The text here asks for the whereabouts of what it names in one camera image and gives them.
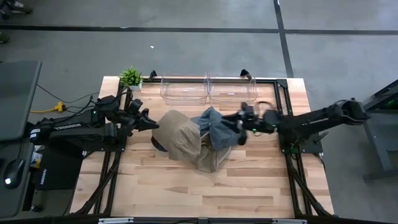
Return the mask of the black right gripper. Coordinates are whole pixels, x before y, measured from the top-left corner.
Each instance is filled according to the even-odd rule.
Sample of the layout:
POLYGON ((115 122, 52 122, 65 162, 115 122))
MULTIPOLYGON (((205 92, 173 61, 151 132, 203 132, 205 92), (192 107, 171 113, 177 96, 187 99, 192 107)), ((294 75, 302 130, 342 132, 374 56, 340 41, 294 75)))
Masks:
POLYGON ((230 122, 238 122, 238 128, 240 129, 238 144, 243 146, 248 139, 246 131, 266 134, 274 133, 279 123, 279 112, 274 108, 268 108, 263 114, 258 114, 254 106, 249 106, 246 102, 243 102, 238 113, 224 115, 222 118, 230 122))

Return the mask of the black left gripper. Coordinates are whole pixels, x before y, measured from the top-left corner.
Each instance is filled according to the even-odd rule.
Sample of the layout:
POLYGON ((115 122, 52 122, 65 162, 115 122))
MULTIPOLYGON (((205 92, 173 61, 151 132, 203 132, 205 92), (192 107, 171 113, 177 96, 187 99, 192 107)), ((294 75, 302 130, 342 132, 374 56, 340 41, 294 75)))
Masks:
POLYGON ((149 108, 144 108, 142 112, 139 111, 142 104, 143 102, 140 99, 134 99, 125 109, 127 113, 127 122, 124 125, 126 131, 133 131, 134 129, 145 131, 159 128, 156 121, 148 118, 149 108))

